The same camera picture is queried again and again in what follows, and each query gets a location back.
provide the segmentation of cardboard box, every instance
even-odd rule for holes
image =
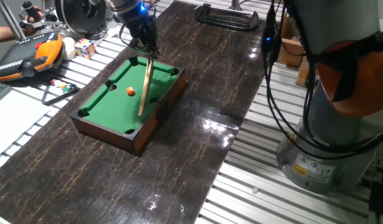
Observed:
[[[281,37],[284,46],[281,46],[277,61],[288,66],[301,66],[303,57],[296,55],[305,53],[305,49],[302,47],[299,40],[295,37],[288,15],[285,15],[284,18]]]
[[[306,87],[306,79],[309,75],[309,62],[305,57],[303,57],[301,67],[299,67],[298,77],[297,81],[295,81],[295,84],[298,86]]]

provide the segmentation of green felt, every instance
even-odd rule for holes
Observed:
[[[150,103],[151,99],[165,95],[176,75],[170,76],[173,68],[154,62],[154,72],[147,96],[144,112],[139,118],[139,105],[142,97],[144,76],[147,60],[138,58],[139,64],[131,66],[126,62],[112,77],[111,81],[117,86],[116,90],[108,91],[102,86],[82,107],[89,115],[84,117],[88,121],[106,128],[125,133],[130,129],[137,129],[150,116],[157,103]],[[133,87],[135,95],[129,96],[127,88]]]

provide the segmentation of rubik's cube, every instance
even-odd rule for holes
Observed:
[[[75,44],[75,49],[80,57],[90,59],[96,52],[95,44],[92,40],[81,39]]]

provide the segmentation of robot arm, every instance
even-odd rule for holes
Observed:
[[[156,58],[159,54],[157,48],[157,27],[155,15],[151,16],[146,7],[140,0],[105,0],[110,9],[124,24],[123,27],[129,29],[132,36],[130,47],[141,50]]]

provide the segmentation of mini pool table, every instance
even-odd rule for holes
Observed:
[[[142,116],[138,116],[147,59],[125,61],[70,116],[82,134],[139,155],[158,122],[185,86],[185,69],[154,62]],[[133,87],[135,94],[128,95]]]

